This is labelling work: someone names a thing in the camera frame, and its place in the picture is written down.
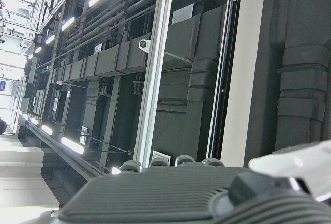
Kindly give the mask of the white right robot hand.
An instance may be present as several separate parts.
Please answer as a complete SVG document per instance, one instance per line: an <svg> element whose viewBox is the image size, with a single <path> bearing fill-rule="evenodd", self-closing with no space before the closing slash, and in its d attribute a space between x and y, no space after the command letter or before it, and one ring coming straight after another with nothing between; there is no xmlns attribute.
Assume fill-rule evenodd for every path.
<svg viewBox="0 0 331 224"><path fill-rule="evenodd" d="M129 161L36 223L330 223L330 141L283 148L248 167L187 155L174 166Z"/></svg>

